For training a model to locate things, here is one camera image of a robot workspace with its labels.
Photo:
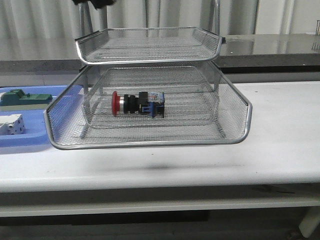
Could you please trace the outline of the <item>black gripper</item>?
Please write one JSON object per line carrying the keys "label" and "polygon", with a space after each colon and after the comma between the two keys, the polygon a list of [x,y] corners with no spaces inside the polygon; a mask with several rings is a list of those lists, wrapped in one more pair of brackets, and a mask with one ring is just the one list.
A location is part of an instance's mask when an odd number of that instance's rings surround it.
{"label": "black gripper", "polygon": [[72,0],[72,2],[76,6],[82,3],[91,2],[95,9],[102,9],[106,6],[112,6],[116,3],[116,0]]}

